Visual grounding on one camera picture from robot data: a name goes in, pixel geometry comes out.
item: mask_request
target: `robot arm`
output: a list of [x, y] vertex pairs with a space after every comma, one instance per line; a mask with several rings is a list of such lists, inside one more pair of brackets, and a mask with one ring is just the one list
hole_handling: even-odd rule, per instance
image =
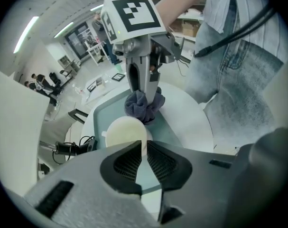
[[179, 60], [184, 40], [178, 44], [166, 31], [152, 0], [105, 0], [101, 18], [112, 52], [126, 58], [131, 91], [144, 92], [151, 104], [159, 68]]

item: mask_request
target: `white table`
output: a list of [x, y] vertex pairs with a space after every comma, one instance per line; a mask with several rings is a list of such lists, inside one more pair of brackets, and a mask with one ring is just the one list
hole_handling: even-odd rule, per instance
[[93, 61], [96, 63], [97, 66], [99, 66], [99, 65], [98, 65], [98, 63], [96, 62], [96, 60], [95, 60], [94, 56], [92, 55], [91, 51], [94, 51], [94, 53], [97, 55], [97, 54], [98, 54], [98, 49], [102, 49], [102, 51], [104, 52], [107, 60], [109, 61], [109, 58], [108, 58], [108, 56], [107, 56], [107, 54], [106, 54], [106, 52], [105, 52], [105, 50], [104, 50], [104, 48], [103, 48], [103, 46], [102, 46], [102, 42], [100, 42], [100, 43], [96, 44], [95, 46], [93, 46], [93, 47], [91, 47], [91, 48], [89, 48], [89, 49], [87, 50], [87, 52], [89, 53], [90, 57], [93, 59]]
[[[123, 70], [122, 74], [126, 74], [126, 71], [123, 65], [122, 65], [122, 70]], [[119, 73], [118, 70], [115, 67], [113, 67], [112, 69], [108, 70], [104, 74], [100, 74], [97, 77], [89, 80], [86, 83], [85, 88], [84, 88], [84, 94], [82, 97], [82, 105], [86, 105], [90, 103], [91, 101], [95, 100], [96, 98], [103, 96], [107, 94], [108, 92], [110, 92], [111, 90], [118, 88], [124, 85], [125, 83], [127, 83], [128, 81], [127, 76], [125, 76], [119, 82], [111, 79], [117, 73]], [[89, 87], [90, 84], [92, 84], [99, 77], [102, 77], [105, 79], [105, 84], [103, 86], [97, 86], [93, 91], [89, 92], [87, 88]]]
[[[192, 150], [213, 152], [214, 142], [211, 127], [199, 104], [185, 91], [173, 85], [160, 82], [159, 86], [162, 89], [162, 95], [166, 98], [160, 112], [182, 146]], [[95, 108], [127, 89], [129, 89], [128, 83], [113, 89], [96, 104], [84, 123], [81, 137], [94, 135], [93, 113]]]

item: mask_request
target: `door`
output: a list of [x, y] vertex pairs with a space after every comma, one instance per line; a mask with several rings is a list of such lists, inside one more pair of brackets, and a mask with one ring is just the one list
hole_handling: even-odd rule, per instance
[[86, 23], [82, 23], [65, 36], [65, 39], [68, 41], [72, 50], [80, 59], [88, 55], [87, 46], [84, 43], [85, 40], [83, 37], [83, 32], [86, 30], [88, 30], [88, 25]]

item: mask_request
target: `chair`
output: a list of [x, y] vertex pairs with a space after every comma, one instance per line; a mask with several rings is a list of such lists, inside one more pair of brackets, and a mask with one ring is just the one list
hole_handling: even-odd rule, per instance
[[[88, 114], [78, 109], [74, 109], [58, 119], [49, 122], [43, 122], [40, 134], [40, 141], [47, 144], [55, 144], [57, 141], [62, 143], [65, 142], [66, 134], [72, 124], [74, 124], [76, 121], [84, 124], [84, 121], [78, 116], [76, 116], [76, 114], [85, 117], [88, 116]], [[54, 157], [58, 163], [64, 163], [66, 161], [64, 155], [54, 155]], [[58, 167], [58, 164], [56, 164], [52, 158], [52, 151], [50, 150], [39, 147], [38, 158], [46, 166], [48, 166], [51, 171]]]
[[59, 73], [63, 76], [65, 76], [67, 82], [69, 82], [70, 80], [73, 79], [73, 75], [72, 75], [72, 70], [71, 71], [66, 71], [66, 70], [60, 70]]

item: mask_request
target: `fluorescent light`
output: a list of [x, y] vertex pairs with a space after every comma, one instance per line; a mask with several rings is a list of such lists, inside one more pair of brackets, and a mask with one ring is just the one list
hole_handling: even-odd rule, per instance
[[36, 22], [36, 20], [38, 19], [38, 16], [33, 17], [30, 22], [28, 23], [28, 25], [26, 26], [24, 32], [22, 32], [19, 41], [17, 42], [17, 45], [15, 47], [15, 50], [13, 53], [17, 53], [21, 47], [21, 44], [23, 43], [24, 39], [26, 38], [27, 34], [29, 33], [29, 31], [31, 30], [32, 26], [34, 25], [34, 23]]
[[58, 37], [65, 29], [67, 29], [69, 26], [71, 26], [73, 24], [73, 22], [71, 22], [70, 24], [68, 24], [65, 28], [63, 28], [61, 31], [58, 32], [58, 34], [56, 36], [54, 36], [54, 38]]
[[99, 6], [95, 7], [95, 8], [93, 8], [93, 9], [90, 9], [90, 11], [94, 11], [94, 10], [96, 10], [96, 9], [99, 9], [99, 8], [101, 8], [102, 6], [104, 6], [104, 5], [103, 5], [103, 4], [102, 4], [102, 5], [99, 5]]

